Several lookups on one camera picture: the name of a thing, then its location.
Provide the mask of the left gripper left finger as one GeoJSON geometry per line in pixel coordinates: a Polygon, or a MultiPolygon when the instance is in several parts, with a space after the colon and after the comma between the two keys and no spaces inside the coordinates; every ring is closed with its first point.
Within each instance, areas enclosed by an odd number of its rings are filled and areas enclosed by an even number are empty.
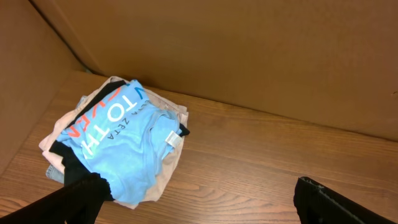
{"type": "Polygon", "coordinates": [[[94,224],[111,190],[97,173],[1,218],[1,223],[94,224]]]}

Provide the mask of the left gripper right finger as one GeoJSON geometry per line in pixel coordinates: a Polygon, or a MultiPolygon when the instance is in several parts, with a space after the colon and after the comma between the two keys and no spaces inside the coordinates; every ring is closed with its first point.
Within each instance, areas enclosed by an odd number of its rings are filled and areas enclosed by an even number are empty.
{"type": "Polygon", "coordinates": [[[294,206],[303,224],[395,224],[309,177],[298,178],[294,206]]]}

